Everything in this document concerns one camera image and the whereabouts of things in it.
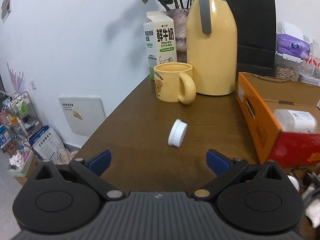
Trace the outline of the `white bottle cap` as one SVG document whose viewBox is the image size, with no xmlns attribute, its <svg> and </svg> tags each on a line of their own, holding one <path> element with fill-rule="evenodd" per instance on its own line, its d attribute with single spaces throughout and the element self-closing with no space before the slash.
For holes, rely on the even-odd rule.
<svg viewBox="0 0 320 240">
<path fill-rule="evenodd" d="M 176 119 L 174 122 L 168 137 L 168 145 L 174 147 L 180 147 L 188 125 L 180 119 Z"/>
</svg>

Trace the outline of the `white cotton swab jar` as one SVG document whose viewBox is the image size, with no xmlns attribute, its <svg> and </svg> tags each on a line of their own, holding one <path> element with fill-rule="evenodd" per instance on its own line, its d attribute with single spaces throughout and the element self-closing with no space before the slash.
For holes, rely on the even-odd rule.
<svg viewBox="0 0 320 240">
<path fill-rule="evenodd" d="M 309 112 L 276 109 L 273 115 L 283 132 L 314 133 L 317 129 L 317 120 Z"/>
</svg>

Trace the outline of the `white blue carton box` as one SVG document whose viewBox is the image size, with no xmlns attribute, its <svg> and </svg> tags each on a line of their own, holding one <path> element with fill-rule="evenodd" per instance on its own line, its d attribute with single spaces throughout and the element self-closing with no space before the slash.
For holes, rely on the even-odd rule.
<svg viewBox="0 0 320 240">
<path fill-rule="evenodd" d="M 64 149 L 64 144 L 56 131 L 46 125 L 29 138 L 39 159 L 50 159 L 54 164 L 58 163 L 57 151 Z"/>
</svg>

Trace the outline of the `red orange cardboard box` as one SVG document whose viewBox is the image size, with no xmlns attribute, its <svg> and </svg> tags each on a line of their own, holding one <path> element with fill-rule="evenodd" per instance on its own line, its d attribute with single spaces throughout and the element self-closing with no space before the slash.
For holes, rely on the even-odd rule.
<svg viewBox="0 0 320 240">
<path fill-rule="evenodd" d="M 318 86 L 239 73 L 236 98 L 259 163 L 272 159 L 283 168 L 319 163 L 319 127 L 314 132 L 287 132 L 273 114 L 288 109 L 308 112 L 319 120 Z"/>
</svg>

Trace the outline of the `storage rack with items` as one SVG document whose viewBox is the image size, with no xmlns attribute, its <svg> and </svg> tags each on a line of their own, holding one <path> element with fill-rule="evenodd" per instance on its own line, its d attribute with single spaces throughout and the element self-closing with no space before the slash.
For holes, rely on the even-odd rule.
<svg viewBox="0 0 320 240">
<path fill-rule="evenodd" d="M 37 161 L 31 137 L 42 123 L 28 92 L 6 98 L 1 108 L 1 151 L 9 156 L 7 171 L 16 178 L 26 178 Z"/>
</svg>

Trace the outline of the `yellow mug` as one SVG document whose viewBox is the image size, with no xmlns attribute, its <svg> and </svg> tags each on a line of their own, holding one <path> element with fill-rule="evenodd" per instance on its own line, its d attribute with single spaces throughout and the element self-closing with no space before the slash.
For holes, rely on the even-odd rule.
<svg viewBox="0 0 320 240">
<path fill-rule="evenodd" d="M 159 64 L 154 68 L 154 78 L 157 99 L 185 105 L 195 100 L 192 65 L 180 62 Z"/>
</svg>

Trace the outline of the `clear seed container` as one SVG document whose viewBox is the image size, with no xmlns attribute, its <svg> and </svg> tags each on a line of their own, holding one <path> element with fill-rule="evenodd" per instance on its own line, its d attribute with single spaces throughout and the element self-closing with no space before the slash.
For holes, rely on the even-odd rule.
<svg viewBox="0 0 320 240">
<path fill-rule="evenodd" d="M 282 80 L 298 81 L 302 62 L 303 60 L 299 57 L 276 52 L 276 78 Z"/>
</svg>

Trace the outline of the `yellow thermos jug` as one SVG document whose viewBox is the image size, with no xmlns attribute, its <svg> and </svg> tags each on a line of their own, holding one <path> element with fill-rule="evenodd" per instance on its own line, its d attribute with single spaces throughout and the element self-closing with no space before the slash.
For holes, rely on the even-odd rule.
<svg viewBox="0 0 320 240">
<path fill-rule="evenodd" d="M 235 89 L 238 33 L 226 0 L 193 0 L 186 25 L 187 62 L 199 94 Z"/>
</svg>

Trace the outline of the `purple tissue pack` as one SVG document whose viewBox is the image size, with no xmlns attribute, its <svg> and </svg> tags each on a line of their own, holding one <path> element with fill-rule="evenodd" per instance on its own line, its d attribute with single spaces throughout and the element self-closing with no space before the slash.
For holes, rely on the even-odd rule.
<svg viewBox="0 0 320 240">
<path fill-rule="evenodd" d="M 277 23 L 277 48 L 280 54 L 286 54 L 308 60 L 310 44 L 304 41 L 303 33 L 296 25 L 281 21 Z"/>
</svg>

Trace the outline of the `milk carton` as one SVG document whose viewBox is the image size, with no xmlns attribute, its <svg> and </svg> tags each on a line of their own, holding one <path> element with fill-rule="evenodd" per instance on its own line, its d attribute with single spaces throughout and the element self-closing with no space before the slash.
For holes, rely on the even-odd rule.
<svg viewBox="0 0 320 240">
<path fill-rule="evenodd" d="M 143 24 L 150 79 L 159 64 L 177 61 L 174 20 L 166 11 L 148 11 Z"/>
</svg>

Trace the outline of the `black paper bag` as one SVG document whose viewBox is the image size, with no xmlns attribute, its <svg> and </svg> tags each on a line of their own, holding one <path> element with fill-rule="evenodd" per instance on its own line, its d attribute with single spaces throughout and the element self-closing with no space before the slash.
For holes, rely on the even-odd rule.
<svg viewBox="0 0 320 240">
<path fill-rule="evenodd" d="M 275 0 L 227 0 L 238 29 L 237 71 L 275 76 Z"/>
</svg>

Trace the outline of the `pink glass vase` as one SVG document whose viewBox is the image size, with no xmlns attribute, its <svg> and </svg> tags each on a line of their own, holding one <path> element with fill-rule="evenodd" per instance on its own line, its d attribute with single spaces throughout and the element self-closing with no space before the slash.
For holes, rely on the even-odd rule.
<svg viewBox="0 0 320 240">
<path fill-rule="evenodd" d="M 187 52 L 186 25 L 188 9 L 172 9 L 167 11 L 167 16 L 173 19 L 176 38 L 176 49 L 178 52 Z"/>
</svg>

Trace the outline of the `white wall panel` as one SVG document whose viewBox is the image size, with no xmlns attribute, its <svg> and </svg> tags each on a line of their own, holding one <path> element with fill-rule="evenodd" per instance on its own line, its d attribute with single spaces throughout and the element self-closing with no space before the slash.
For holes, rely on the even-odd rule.
<svg viewBox="0 0 320 240">
<path fill-rule="evenodd" d="M 61 96 L 59 102 L 75 134 L 90 137 L 106 119 L 99 97 Z"/>
</svg>

